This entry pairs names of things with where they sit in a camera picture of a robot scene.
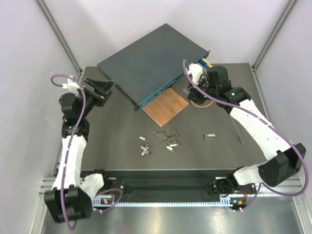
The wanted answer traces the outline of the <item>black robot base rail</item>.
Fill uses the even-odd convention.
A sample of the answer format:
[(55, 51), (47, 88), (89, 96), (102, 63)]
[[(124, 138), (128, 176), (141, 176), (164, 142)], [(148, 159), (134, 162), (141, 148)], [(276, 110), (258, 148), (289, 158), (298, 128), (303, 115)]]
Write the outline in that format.
[(112, 194), (121, 202), (209, 202), (222, 195), (251, 197), (256, 185), (232, 188), (226, 177), (232, 170), (83, 170), (81, 178), (91, 174), (104, 177), (103, 189), (119, 188)]

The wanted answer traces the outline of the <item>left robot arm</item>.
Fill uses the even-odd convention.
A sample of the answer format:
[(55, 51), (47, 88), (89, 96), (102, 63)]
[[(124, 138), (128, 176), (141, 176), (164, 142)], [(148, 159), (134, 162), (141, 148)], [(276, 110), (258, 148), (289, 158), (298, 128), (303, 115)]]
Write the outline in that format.
[(92, 173), (81, 178), (81, 164), (87, 146), (90, 124), (87, 115), (94, 107), (103, 107), (116, 82), (85, 79), (93, 88), (79, 84), (72, 76), (63, 75), (67, 81), (60, 85), (67, 92), (59, 98), (62, 116), (62, 150), (56, 179), (44, 193), (44, 202), (56, 223), (91, 217), (93, 199), (97, 193), (109, 191), (111, 182), (102, 173)]

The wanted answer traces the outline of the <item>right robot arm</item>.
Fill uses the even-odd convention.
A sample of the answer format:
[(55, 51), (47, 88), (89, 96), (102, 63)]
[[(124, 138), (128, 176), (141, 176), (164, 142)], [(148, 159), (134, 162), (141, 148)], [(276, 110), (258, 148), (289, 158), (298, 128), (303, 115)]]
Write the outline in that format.
[(206, 68), (184, 60), (183, 70), (190, 82), (188, 99), (197, 104), (208, 99), (217, 103), (242, 125), (266, 159), (263, 163), (242, 166), (230, 173), (226, 177), (229, 190), (239, 193), (245, 185), (262, 183), (272, 191), (303, 168), (304, 186), (295, 195), (303, 194), (309, 184), (309, 172), (304, 162), (306, 148), (301, 143), (293, 144), (277, 131), (242, 87), (232, 87), (225, 67)]

